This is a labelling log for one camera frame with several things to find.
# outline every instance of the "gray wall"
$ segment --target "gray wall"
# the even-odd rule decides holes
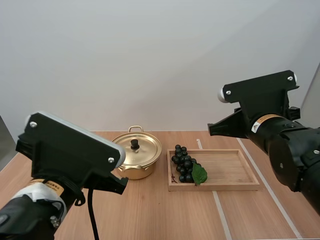
[[[0,171],[16,155],[16,144],[0,116]]]
[[[218,90],[284,70],[300,107],[320,61],[318,0],[2,0],[0,114],[89,130],[206,130]]]
[[[320,128],[320,67],[314,76],[301,109],[301,123],[308,127]]]

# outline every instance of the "wooden tabletop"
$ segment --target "wooden tabletop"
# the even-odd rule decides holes
[[[112,140],[123,132],[97,132]],[[247,139],[209,136],[207,131],[153,131],[162,144],[156,170],[130,180],[123,193],[94,191],[101,240],[247,240],[320,238],[320,217],[300,193],[281,185],[270,161]],[[169,192],[166,150],[176,144],[197,149],[240,149],[259,191]],[[21,154],[0,172],[0,208],[31,179],[31,161]],[[73,206],[57,240],[94,239],[87,204]]]

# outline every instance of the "gold pot handle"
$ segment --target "gold pot handle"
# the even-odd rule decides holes
[[[129,127],[128,133],[131,133],[131,130],[132,130],[132,129],[137,129],[137,128],[140,129],[141,132],[144,131],[144,129],[142,128],[142,126],[134,125],[134,126]]]
[[[142,169],[142,166],[141,165],[137,165],[137,166],[124,166],[121,171],[124,172],[126,170],[129,170],[129,169]]]

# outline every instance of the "warning label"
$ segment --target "warning label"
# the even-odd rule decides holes
[[[268,114],[268,115],[264,115],[262,117],[260,117],[252,126],[251,131],[254,133],[257,133],[258,128],[260,127],[260,125],[271,118],[282,118],[282,116],[276,115],[276,114]]]
[[[43,181],[44,181],[44,179],[33,179],[27,184],[27,186],[30,186],[30,185],[36,184],[36,183],[42,183]],[[55,191],[55,193],[59,196],[61,196],[61,194],[65,190],[62,186],[60,186],[58,183],[55,183],[54,181],[47,181],[45,183],[45,185],[47,187],[51,188],[53,191]]]

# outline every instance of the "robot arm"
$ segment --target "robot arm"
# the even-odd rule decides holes
[[[218,98],[240,108],[208,129],[211,136],[250,139],[269,156],[279,182],[302,192],[320,214],[320,129],[294,121],[300,109],[289,108],[288,91],[299,87],[296,80],[288,70],[225,85]]]
[[[94,189],[122,194],[128,182],[111,173],[126,158],[122,147],[45,112],[30,116],[16,150],[32,160],[33,180],[0,210],[0,239],[53,240],[74,202],[85,203],[82,188],[90,201]]]

